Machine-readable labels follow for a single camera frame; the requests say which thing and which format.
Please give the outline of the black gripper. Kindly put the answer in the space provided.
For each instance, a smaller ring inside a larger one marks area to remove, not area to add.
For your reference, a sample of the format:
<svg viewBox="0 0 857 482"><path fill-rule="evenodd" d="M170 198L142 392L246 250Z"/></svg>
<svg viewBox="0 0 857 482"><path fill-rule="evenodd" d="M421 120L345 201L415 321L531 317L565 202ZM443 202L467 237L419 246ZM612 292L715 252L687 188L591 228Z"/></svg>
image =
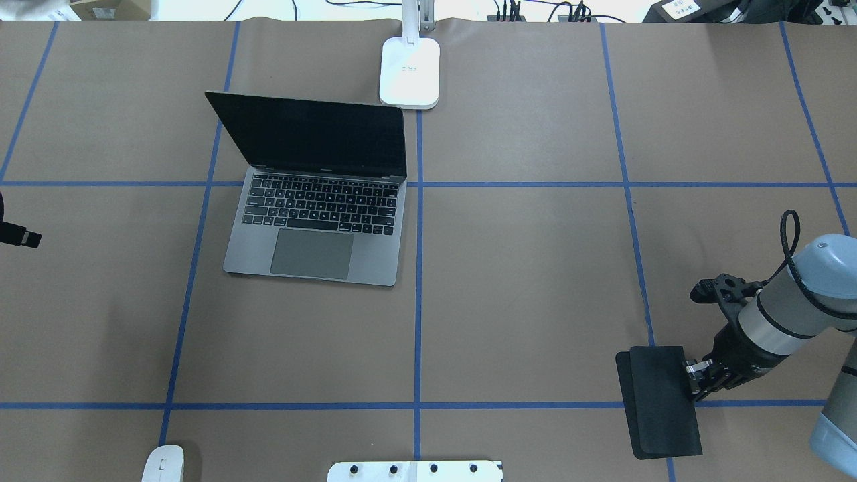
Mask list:
<svg viewBox="0 0 857 482"><path fill-rule="evenodd" d="M717 390L731 390L771 372L787 357L757 347L734 323L715 336L712 351L702 361L687 359L684 370L690 381L690 400L701 402Z"/></svg>

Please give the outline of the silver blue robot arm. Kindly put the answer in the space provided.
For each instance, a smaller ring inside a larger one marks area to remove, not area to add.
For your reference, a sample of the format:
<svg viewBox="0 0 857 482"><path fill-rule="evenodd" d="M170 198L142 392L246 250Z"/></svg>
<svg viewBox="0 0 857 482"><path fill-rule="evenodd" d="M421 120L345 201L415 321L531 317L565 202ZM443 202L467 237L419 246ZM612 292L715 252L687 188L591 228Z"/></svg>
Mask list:
<svg viewBox="0 0 857 482"><path fill-rule="evenodd" d="M708 355L686 362L690 398L760 378L830 327L855 335L855 269L855 239L830 233L798 253L786 249L783 268L765 282L700 281L691 299L716 303L728 323Z"/></svg>

